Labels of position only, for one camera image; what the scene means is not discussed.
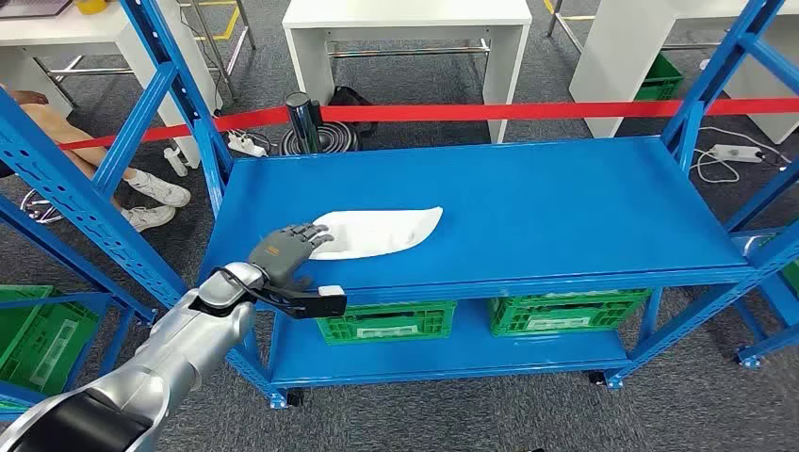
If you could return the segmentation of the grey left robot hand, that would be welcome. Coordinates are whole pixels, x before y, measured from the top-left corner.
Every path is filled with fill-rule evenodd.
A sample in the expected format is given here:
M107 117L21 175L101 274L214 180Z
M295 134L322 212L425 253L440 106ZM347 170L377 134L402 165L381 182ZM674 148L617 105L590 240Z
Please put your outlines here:
M309 259L312 252L334 241L325 225L304 223L289 225L268 234L248 256L249 264L263 269L269 284L293 291L304 291L309 277L294 278L294 272Z

